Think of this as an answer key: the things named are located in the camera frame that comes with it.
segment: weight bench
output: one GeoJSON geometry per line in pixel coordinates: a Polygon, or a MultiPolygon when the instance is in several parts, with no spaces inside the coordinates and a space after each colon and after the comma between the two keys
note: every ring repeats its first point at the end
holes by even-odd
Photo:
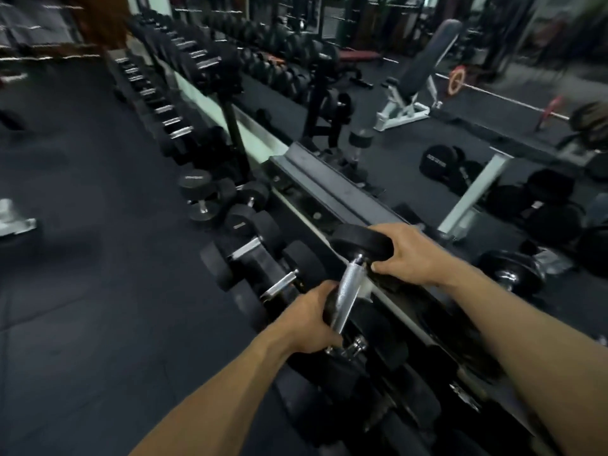
{"type": "Polygon", "coordinates": [[[384,131],[429,118],[430,107],[416,101],[418,92],[425,83],[433,98],[433,107],[441,107],[441,102],[437,100],[437,88],[432,74],[461,30],[460,21],[455,19],[443,21],[427,47],[414,58],[401,77],[399,79],[389,77],[382,84],[387,89],[389,102],[382,112],[376,114],[377,120],[374,126],[376,130],[384,131]]]}

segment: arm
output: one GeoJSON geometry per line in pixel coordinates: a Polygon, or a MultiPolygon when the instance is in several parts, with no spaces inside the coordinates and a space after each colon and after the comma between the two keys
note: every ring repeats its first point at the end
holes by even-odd
{"type": "Polygon", "coordinates": [[[236,359],[175,407],[130,456],[237,456],[270,384],[294,352],[342,345],[322,320],[333,282],[296,299],[236,359]]]}
{"type": "Polygon", "coordinates": [[[446,291],[569,455],[608,454],[608,349],[502,289],[406,224],[372,227],[393,240],[379,274],[446,291]]]}

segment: hand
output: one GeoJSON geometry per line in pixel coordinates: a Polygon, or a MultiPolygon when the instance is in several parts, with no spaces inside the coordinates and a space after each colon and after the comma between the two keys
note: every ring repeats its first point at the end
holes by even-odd
{"type": "Polygon", "coordinates": [[[323,322],[327,295],[338,283],[327,280],[300,295],[267,329],[278,330],[290,353],[313,353],[330,345],[342,346],[342,337],[323,322]]]}
{"type": "Polygon", "coordinates": [[[461,262],[412,225],[378,224],[370,229],[391,238],[395,247],[391,259],[371,265],[377,274],[395,276],[406,283],[442,286],[461,262]]]}

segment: forearm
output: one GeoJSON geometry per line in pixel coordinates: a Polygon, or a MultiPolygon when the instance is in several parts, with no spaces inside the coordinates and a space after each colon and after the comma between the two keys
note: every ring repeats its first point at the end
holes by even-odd
{"type": "Polygon", "coordinates": [[[238,455],[255,412],[289,353],[282,334],[263,331],[164,417],[131,456],[238,455]]]}
{"type": "Polygon", "coordinates": [[[461,261],[443,288],[563,450],[607,454],[608,350],[461,261]]]}

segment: adjustable bench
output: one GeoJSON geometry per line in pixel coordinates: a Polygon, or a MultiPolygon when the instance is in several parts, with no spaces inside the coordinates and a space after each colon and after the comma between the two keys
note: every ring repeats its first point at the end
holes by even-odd
{"type": "Polygon", "coordinates": [[[401,77],[399,79],[389,77],[382,84],[387,89],[389,102],[382,112],[376,114],[377,120],[374,126],[376,130],[384,131],[428,118],[430,108],[416,101],[418,92],[425,83],[433,98],[433,107],[441,107],[441,102],[437,100],[437,88],[432,74],[461,30],[460,21],[455,19],[443,21],[429,44],[414,58],[401,77]]]}

